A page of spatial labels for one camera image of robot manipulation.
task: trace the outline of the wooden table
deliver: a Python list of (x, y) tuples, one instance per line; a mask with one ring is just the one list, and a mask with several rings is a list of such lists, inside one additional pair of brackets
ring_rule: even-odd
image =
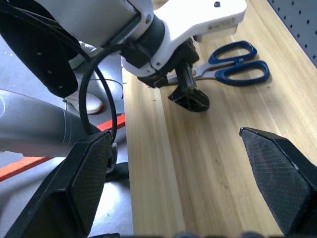
[(247, 2), (235, 35), (196, 44), (199, 63), (220, 46), (246, 40), (267, 62), (268, 83), (238, 88), (200, 81), (211, 106), (197, 114), (167, 98), (174, 86), (152, 89), (124, 71), (136, 235), (281, 233), (255, 183), (242, 126), (287, 137), (317, 164), (317, 70), (267, 1)]

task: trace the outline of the gray floor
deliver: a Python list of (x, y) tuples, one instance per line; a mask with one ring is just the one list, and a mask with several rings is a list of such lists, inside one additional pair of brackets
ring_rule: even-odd
[[(78, 76), (79, 80), (84, 69), (85, 65), (83, 64), (76, 70), (76, 76)], [(119, 56), (110, 56), (105, 59), (101, 63), (100, 69), (105, 78), (114, 79), (122, 83)], [(108, 84), (114, 99), (120, 100), (123, 93), (120, 85), (115, 82), (108, 82)], [(78, 114), (72, 105), (64, 103), (61, 98), (51, 94), (18, 59), (1, 37), (0, 88), (34, 97), (64, 109), (67, 108), (68, 111)], [(100, 82), (97, 80), (92, 81), (88, 91), (99, 97), (105, 105), (100, 113), (90, 116), (90, 121), (98, 125), (109, 120), (111, 118), (109, 110), (107, 110), (109, 105)], [(118, 162), (126, 162), (128, 158), (125, 128), (118, 131), (116, 142), (119, 148)], [(0, 153), (0, 167), (17, 161), (22, 157), (21, 154), (10, 152)], [(0, 182), (0, 238), (4, 237), (46, 175), (62, 160), (63, 158), (54, 158), (17, 176)], [(131, 197), (128, 180), (106, 183), (104, 186), (90, 236), (106, 233), (120, 233), (122, 235), (133, 234)]]

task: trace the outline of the orange bar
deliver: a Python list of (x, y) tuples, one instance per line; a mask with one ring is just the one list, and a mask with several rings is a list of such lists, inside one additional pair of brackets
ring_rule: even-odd
[[(118, 129), (123, 128), (125, 126), (125, 115), (122, 114), (118, 116), (117, 118), (117, 126)], [(112, 121), (106, 121), (105, 123), (102, 123), (97, 126), (99, 130), (105, 131), (110, 130), (112, 128)], [(28, 169), (31, 169), (37, 165), (40, 165), (41, 163), (44, 163), (52, 158), (49, 157), (24, 157), (23, 159), (14, 162), (12, 164), (9, 164), (7, 166), (4, 166), (0, 168), (0, 182), (4, 181), (10, 177), (13, 177), (15, 175), (18, 175), (19, 173), (22, 173)]]
[[(117, 126), (118, 129), (125, 127), (125, 115), (122, 114), (117, 117)], [(105, 123), (102, 123), (97, 126), (99, 130), (105, 131), (105, 130), (110, 130), (112, 128), (112, 120), (106, 121)]]
[(50, 160), (48, 157), (24, 157), (23, 159), (0, 168), (0, 182), (18, 175), (30, 168)]

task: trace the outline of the gray pegboard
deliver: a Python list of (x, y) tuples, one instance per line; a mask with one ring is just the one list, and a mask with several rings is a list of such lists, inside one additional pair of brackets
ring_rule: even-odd
[(317, 67), (317, 0), (267, 1)]

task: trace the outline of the black cable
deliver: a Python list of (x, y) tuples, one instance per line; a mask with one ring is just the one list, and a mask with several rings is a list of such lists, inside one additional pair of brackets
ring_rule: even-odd
[[(81, 54), (84, 57), (84, 59), (87, 60), (88, 62), (92, 61), (92, 59), (89, 57), (89, 55), (86, 52), (84, 52), (83, 49), (81, 49), (79, 45), (74, 43), (70, 38), (65, 36), (63, 33), (59, 32), (56, 29), (54, 29), (50, 25), (38, 20), (37, 18), (35, 18), (35, 17), (33, 17), (33, 16), (31, 16), (31, 15), (29, 15), (29, 14), (27, 14), (27, 13), (25, 13), (25, 12), (15, 8), (15, 7), (13, 7), (13, 6), (11, 6), (11, 5), (8, 5), (8, 4), (4, 3), (4, 2), (0, 2), (0, 12), (8, 13), (10, 15), (13, 15), (15, 17), (20, 18), (21, 20), (23, 20), (23, 21), (25, 21), (25, 22), (27, 22), (27, 23), (29, 23), (31, 25), (34, 25), (34, 26), (38, 27), (40, 30), (42, 30), (44, 32), (47, 32), (48, 34), (56, 37), (57, 39), (59, 39), (61, 41), (63, 41), (71, 49), (73, 49), (74, 51), (76, 51), (79, 54)], [(114, 46), (114, 49), (118, 48), (118, 50), (120, 50), (122, 47), (123, 47), (123, 45), (118, 45), (118, 46)], [(116, 52), (118, 50), (112, 50), (112, 48), (111, 48), (111, 49), (108, 49), (108, 50), (100, 52), (97, 56), (99, 56), (99, 55), (101, 55), (101, 53), (105, 53), (105, 52), (110, 52), (110, 54), (112, 54), (112, 53), (114, 53), (114, 52)], [(117, 122), (116, 122), (117, 121), (117, 117), (116, 117), (116, 109), (115, 109), (115, 105), (114, 105), (114, 100), (113, 100), (112, 94), (110, 92), (110, 89), (109, 89), (109, 87), (107, 85), (107, 82), (106, 82), (103, 74), (98, 69), (98, 64), (96, 66), (94, 66), (92, 71), (87, 72), (85, 74), (85, 76), (89, 75), (89, 77), (91, 77), (93, 71), (96, 71), (100, 81), (102, 82), (102, 84), (103, 84), (103, 86), (105, 88), (106, 94), (107, 94), (109, 102), (110, 102), (111, 116), (112, 116), (112, 142), (113, 142), (115, 140), (116, 131), (117, 131)], [(80, 91), (87, 92), (89, 79), (84, 84), (86, 89), (84, 88), (84, 86), (81, 85)], [(80, 106), (80, 101), (83, 102), (83, 99), (85, 99), (84, 100), (84, 106), (82, 106), (82, 108), (85, 108), (85, 111), (83, 112), (81, 110), (81, 112), (80, 112), (81, 121), (82, 121), (83, 128), (85, 129), (86, 133), (88, 135), (90, 135), (90, 134), (93, 134), (93, 133), (92, 133), (91, 125), (90, 125), (89, 120), (88, 120), (88, 115), (87, 115), (87, 110), (86, 110), (86, 95), (81, 95), (80, 98), (79, 98), (79, 106)]]
[(45, 24), (47, 24), (47, 25), (49, 25), (51, 27), (54, 27), (54, 28), (57, 28), (57, 29), (60, 29), (60, 30), (64, 30), (64, 28), (62, 28), (57, 21), (54, 21), (52, 19), (49, 19), (47, 17), (44, 17), (42, 15), (36, 14), (34, 12), (31, 12), (31, 11), (28, 11), (28, 10), (25, 10), (25, 9), (22, 9), (22, 8), (18, 8), (18, 7), (14, 7), (14, 8), (34, 16), (35, 18), (39, 19), (40, 21), (44, 22)]
[[(88, 135), (93, 134), (93, 130), (89, 123), (89, 119), (87, 115), (87, 106), (86, 106), (86, 95), (87, 95), (87, 88), (88, 88), (90, 78), (95, 68), (98, 67), (98, 64), (100, 64), (100, 62), (104, 58), (106, 58), (108, 55), (114, 52), (122, 50), (124, 46), (125, 46), (124, 44), (115, 45), (115, 46), (112, 46), (111, 48), (101, 51), (98, 55), (94, 57), (93, 61), (89, 64), (88, 69), (82, 79), (82, 82), (80, 84), (80, 90), (79, 90), (79, 114), (80, 114), (80, 119), (82, 121), (84, 130), (87, 132)], [(105, 80), (101, 80), (101, 83), (103, 84), (107, 95), (111, 95), (111, 97), (108, 96), (108, 99), (109, 99), (111, 115), (112, 115), (112, 142), (114, 142), (116, 134), (117, 134), (117, 115), (115, 110), (115, 104), (114, 104), (114, 100), (113, 100), (113, 97), (107, 82)]]

